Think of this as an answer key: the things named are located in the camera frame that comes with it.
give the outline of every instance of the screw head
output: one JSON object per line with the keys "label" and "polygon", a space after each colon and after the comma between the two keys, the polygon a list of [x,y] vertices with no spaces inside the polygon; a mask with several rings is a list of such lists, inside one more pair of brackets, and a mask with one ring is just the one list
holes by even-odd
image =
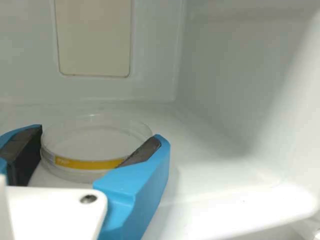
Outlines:
{"label": "screw head", "polygon": [[98,199],[97,196],[88,194],[88,195],[83,196],[80,199],[80,202],[82,204],[91,204],[91,203],[95,202],[97,199]]}

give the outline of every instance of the clear plastic dish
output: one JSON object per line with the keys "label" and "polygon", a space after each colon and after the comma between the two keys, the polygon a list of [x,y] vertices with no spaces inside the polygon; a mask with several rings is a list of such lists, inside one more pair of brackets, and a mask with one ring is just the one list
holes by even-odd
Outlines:
{"label": "clear plastic dish", "polygon": [[44,131],[42,164],[60,178],[92,183],[151,136],[147,125],[124,116],[78,116]]}

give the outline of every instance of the yellow label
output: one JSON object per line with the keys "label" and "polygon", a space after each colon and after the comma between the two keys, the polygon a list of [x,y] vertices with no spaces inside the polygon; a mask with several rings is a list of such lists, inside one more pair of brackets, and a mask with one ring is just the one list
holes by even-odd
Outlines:
{"label": "yellow label", "polygon": [[81,161],[76,159],[65,158],[62,156],[55,156],[54,162],[58,166],[71,169],[81,169],[81,170],[104,170],[104,169],[114,169],[120,163],[122,163],[124,158],[116,158],[104,161]]}

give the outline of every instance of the beige panel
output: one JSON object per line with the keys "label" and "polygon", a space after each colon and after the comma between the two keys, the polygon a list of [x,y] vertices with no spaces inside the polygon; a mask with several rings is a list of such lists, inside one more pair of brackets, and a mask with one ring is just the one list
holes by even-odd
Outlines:
{"label": "beige panel", "polygon": [[131,0],[55,0],[55,16],[61,73],[129,74]]}

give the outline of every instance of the blue clamp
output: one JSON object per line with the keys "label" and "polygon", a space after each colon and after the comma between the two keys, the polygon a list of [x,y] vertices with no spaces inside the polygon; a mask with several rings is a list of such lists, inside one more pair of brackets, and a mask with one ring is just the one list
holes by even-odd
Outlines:
{"label": "blue clamp", "polygon": [[[0,136],[0,150],[17,133],[40,126],[30,125]],[[93,182],[93,188],[108,198],[99,240],[139,240],[156,212],[168,181],[170,143],[161,135],[153,137],[161,145],[148,160],[115,168]],[[6,174],[6,169],[6,160],[0,158],[0,173]]]}

